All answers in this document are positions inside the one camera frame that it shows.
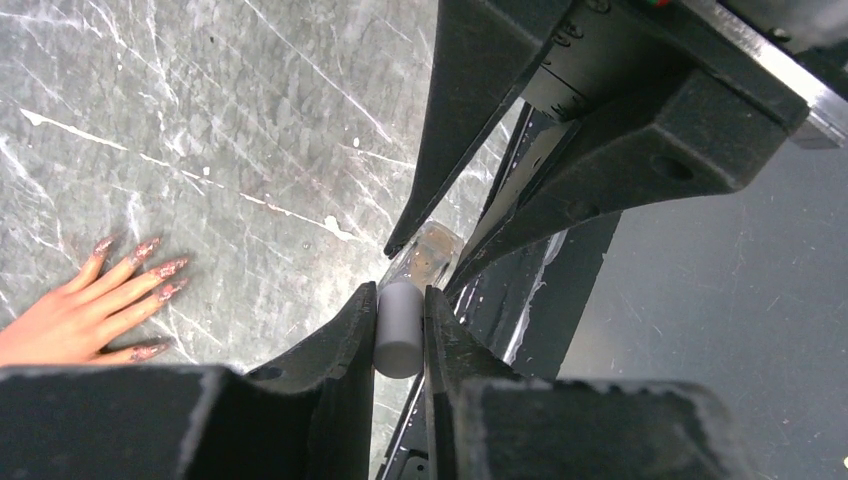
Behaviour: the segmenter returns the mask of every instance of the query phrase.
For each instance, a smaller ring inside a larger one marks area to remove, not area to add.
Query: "finger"
[[[87,310],[86,316],[92,319],[101,319],[123,309],[143,297],[147,292],[153,290],[160,283],[173,277],[187,264],[188,257],[182,257],[159,265],[102,297],[91,301],[84,307]]]
[[[117,352],[105,353],[98,355],[88,363],[95,365],[123,365],[125,363],[139,363],[150,360],[168,349],[167,343],[158,345],[125,348]]]
[[[127,281],[133,272],[144,263],[145,260],[153,255],[153,251],[159,246],[161,239],[159,237],[151,238],[146,242],[142,242],[135,250],[121,262],[109,270],[106,275],[92,283],[88,288],[77,293],[77,300],[80,304],[88,303],[96,298],[111,292]]]
[[[106,256],[109,254],[109,247],[117,240],[118,236],[117,234],[109,235],[97,242],[97,245],[94,246],[94,251],[91,252],[91,256],[88,257],[88,260],[80,268],[79,274],[60,289],[62,293],[78,292],[97,280],[97,276],[100,275],[100,269],[103,267],[103,262],[106,261]]]
[[[97,326],[98,344],[106,345],[118,335],[143,322],[168,303],[187,284],[187,278],[169,283],[155,294],[103,320]]]

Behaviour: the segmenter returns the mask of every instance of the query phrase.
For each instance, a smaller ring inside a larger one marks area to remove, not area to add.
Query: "hand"
[[[135,346],[112,353],[100,350],[118,335],[162,308],[188,279],[167,284],[133,303],[188,263],[178,258],[129,280],[159,246],[148,240],[101,278],[100,268],[115,236],[101,240],[79,274],[41,298],[0,332],[0,366],[21,364],[123,364],[148,360],[168,345]]]

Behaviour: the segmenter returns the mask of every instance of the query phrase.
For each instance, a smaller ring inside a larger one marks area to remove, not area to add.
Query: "fingernail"
[[[158,277],[160,280],[165,280],[166,278],[173,277],[174,274],[179,272],[181,268],[186,266],[186,264],[188,264],[188,257],[178,258],[159,265],[150,273]]]
[[[133,347],[133,353],[130,356],[130,360],[133,362],[143,362],[145,360],[150,360],[151,358],[159,355],[168,349],[167,343],[160,343],[158,345],[150,345],[150,346],[139,346]]]
[[[144,263],[144,261],[153,254],[153,250],[156,250],[156,247],[159,246],[159,242],[161,241],[162,239],[159,237],[151,238],[150,240],[135,247],[135,250],[129,256],[130,265],[137,267]]]
[[[94,251],[91,253],[91,255],[97,258],[105,257],[106,254],[109,253],[109,247],[111,247],[112,244],[115,243],[115,240],[118,239],[119,235],[120,234],[115,233],[97,242],[97,245],[94,246]]]
[[[188,284],[188,279],[184,278],[174,283],[169,283],[162,287],[159,290],[159,293],[156,294],[156,298],[159,299],[160,302],[167,302],[174,295],[177,294],[180,290],[183,289]]]

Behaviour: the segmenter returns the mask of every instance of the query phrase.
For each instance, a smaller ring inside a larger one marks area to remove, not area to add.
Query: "glittery nail polish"
[[[159,265],[151,270],[150,273],[161,280],[165,280],[166,278],[173,277],[174,274],[179,272],[181,268],[186,266],[186,264],[188,264],[188,257],[178,258]]]
[[[118,237],[119,235],[116,233],[100,240],[97,242],[97,245],[94,246],[94,251],[91,252],[91,255],[97,258],[105,257],[109,253],[109,247],[115,243],[115,240],[117,240]]]
[[[171,299],[177,292],[183,289],[188,284],[188,279],[184,278],[174,283],[169,283],[162,287],[159,290],[159,293],[156,294],[156,298],[159,299],[160,302],[167,302]]]
[[[133,362],[143,362],[145,360],[150,360],[151,358],[159,355],[168,349],[167,343],[160,343],[158,345],[150,345],[150,346],[139,346],[133,347],[133,353],[130,356],[130,360]]]
[[[153,254],[153,250],[156,250],[156,247],[159,246],[159,243],[162,241],[159,237],[151,238],[150,240],[139,244],[139,246],[135,247],[133,253],[130,254],[128,260],[130,265],[133,267],[137,267],[144,263],[145,260]]]

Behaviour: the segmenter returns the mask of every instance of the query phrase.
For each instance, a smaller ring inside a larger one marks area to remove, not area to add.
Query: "screw hole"
[[[792,36],[789,35],[789,32],[787,32],[786,30],[784,30],[780,27],[774,27],[771,30],[769,30],[769,35],[775,41],[780,42],[780,43],[786,43],[786,42],[792,40]]]
[[[273,380],[275,378],[280,378],[283,376],[283,369],[280,367],[266,365],[264,367],[259,367],[251,371],[247,374],[247,376],[252,380]]]
[[[582,222],[592,217],[597,217],[601,214],[601,210],[589,202],[577,200],[566,208],[566,213],[574,220]]]
[[[651,158],[651,168],[660,175],[678,182],[692,180],[695,177],[691,168],[673,158],[662,155]]]

